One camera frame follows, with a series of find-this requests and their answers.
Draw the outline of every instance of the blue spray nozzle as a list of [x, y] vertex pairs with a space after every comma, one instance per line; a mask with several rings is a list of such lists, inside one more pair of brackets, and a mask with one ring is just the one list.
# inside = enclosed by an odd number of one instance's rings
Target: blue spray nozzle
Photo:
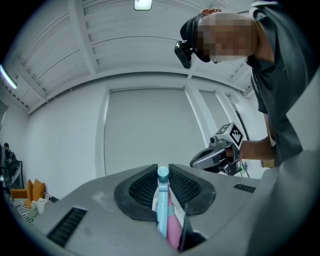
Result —
[[159, 182], [167, 182], [169, 180], [169, 169], [167, 167], [159, 167], [157, 174]]

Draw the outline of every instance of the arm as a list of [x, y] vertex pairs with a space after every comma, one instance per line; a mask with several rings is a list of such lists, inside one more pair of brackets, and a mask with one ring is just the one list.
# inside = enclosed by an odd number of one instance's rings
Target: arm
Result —
[[264, 114], [264, 121], [268, 136], [258, 141], [243, 141], [240, 148], [240, 159], [273, 160], [275, 151], [271, 146], [270, 137], [275, 138], [275, 131], [269, 125], [269, 117]]

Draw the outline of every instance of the striped cushion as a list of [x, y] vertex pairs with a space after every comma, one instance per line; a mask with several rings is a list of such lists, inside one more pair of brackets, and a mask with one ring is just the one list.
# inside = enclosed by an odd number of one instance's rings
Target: striped cushion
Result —
[[20, 204], [16, 210], [18, 211], [18, 213], [20, 214], [20, 216], [22, 217], [22, 219], [24, 219], [26, 222], [31, 223], [31, 219], [29, 218], [29, 209], [26, 206], [25, 203]]
[[13, 199], [13, 205], [15, 208], [17, 208], [19, 205], [25, 205], [25, 201], [27, 201], [28, 198], [16, 198], [16, 199]]
[[43, 199], [49, 201], [49, 200], [50, 200], [50, 197], [51, 197], [50, 194], [48, 194], [47, 192], [44, 192]]
[[[51, 195], [48, 194], [47, 192], [44, 192], [43, 198], [45, 200], [49, 201], [51, 198]], [[15, 209], [17, 210], [17, 212], [22, 217], [22, 219], [24, 219], [28, 223], [31, 223], [32, 220], [29, 218], [29, 209], [25, 204], [25, 201], [27, 201], [27, 200], [28, 200], [28, 198], [16, 198], [16, 199], [13, 199], [12, 203], [13, 203]]]

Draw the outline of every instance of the gray plastic surface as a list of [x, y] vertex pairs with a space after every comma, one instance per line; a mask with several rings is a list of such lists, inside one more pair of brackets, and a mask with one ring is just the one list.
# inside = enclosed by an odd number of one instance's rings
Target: gray plastic surface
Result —
[[[79, 207], [88, 212], [65, 246], [69, 252], [83, 256], [177, 254], [159, 233], [155, 222], [133, 220], [114, 202], [116, 185], [148, 166], [85, 183], [55, 203], [50, 211], [40, 215], [34, 225], [47, 235], [72, 207]], [[218, 252], [235, 255], [244, 252], [255, 223], [255, 215], [268, 196], [277, 171], [267, 170], [262, 179], [258, 180], [211, 173], [180, 164], [177, 166], [210, 182], [216, 189], [216, 198], [209, 209], [203, 214], [190, 216], [193, 230], [209, 239], [197, 246], [196, 250], [205, 252], [215, 248]], [[256, 187], [256, 190], [249, 193], [233, 188], [238, 183]], [[237, 239], [238, 246], [234, 243], [226, 246], [225, 242], [230, 239]]]
[[[272, 254], [308, 218], [320, 194], [320, 148], [303, 151], [286, 160], [278, 172], [270, 197], [257, 217], [248, 255]], [[314, 231], [308, 235], [317, 236], [316, 226]]]
[[115, 187], [150, 165], [89, 181], [38, 216], [33, 225], [47, 235], [72, 207], [87, 210], [65, 249], [88, 255], [175, 255], [156, 222], [137, 221], [114, 202]]

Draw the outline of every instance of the gray t-shirt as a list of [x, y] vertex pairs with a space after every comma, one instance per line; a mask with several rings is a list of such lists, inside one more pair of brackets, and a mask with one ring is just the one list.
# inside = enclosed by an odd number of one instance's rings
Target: gray t-shirt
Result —
[[252, 14], [262, 24], [274, 56], [274, 63], [250, 56], [247, 64], [252, 67], [258, 110], [268, 114], [275, 131], [274, 164], [279, 166], [302, 151], [286, 114], [312, 80], [318, 61], [303, 32], [280, 5], [257, 6]]

